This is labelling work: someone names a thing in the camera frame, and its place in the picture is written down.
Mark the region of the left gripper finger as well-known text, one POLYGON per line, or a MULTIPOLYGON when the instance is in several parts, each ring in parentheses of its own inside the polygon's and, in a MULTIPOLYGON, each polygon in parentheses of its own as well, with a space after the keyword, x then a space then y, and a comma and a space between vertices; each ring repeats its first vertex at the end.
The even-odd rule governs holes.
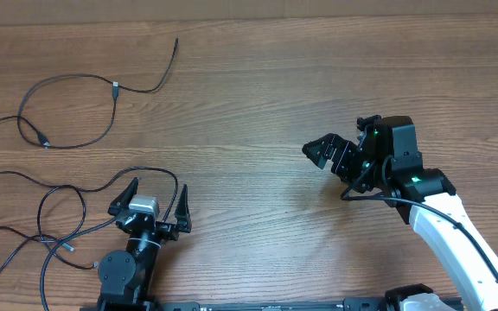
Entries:
POLYGON ((179 232, 191 233, 192 220, 188 208, 188 186, 183 185, 182 192, 175 210, 176 226, 179 232))
POLYGON ((129 204, 137 193, 139 179, 134 177, 126 189, 111 202, 107 212, 111 216, 118 216, 123 209, 128 209, 129 204))

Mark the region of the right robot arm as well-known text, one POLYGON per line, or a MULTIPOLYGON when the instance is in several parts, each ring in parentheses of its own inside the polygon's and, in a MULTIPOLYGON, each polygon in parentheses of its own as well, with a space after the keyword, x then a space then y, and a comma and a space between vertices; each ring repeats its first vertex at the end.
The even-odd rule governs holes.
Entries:
POLYGON ((358 118, 353 143, 329 133, 302 152, 347 189, 345 201, 383 201, 430 247, 468 310, 498 310, 498 256, 475 228, 457 190, 438 168, 425 168, 408 116, 358 118))

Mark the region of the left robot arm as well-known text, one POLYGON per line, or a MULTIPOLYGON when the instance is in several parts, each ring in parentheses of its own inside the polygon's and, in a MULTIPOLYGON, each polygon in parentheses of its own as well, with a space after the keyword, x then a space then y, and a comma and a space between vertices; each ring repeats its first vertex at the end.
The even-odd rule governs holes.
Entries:
POLYGON ((176 206, 174 224, 157 219, 157 199, 137 192, 138 179, 109 206, 116 226, 129 235, 123 250, 107 253, 99 263, 101 289, 98 310, 162 310, 150 285, 159 251, 164 243, 189 233, 192 222, 188 209, 188 188, 183 187, 176 206))

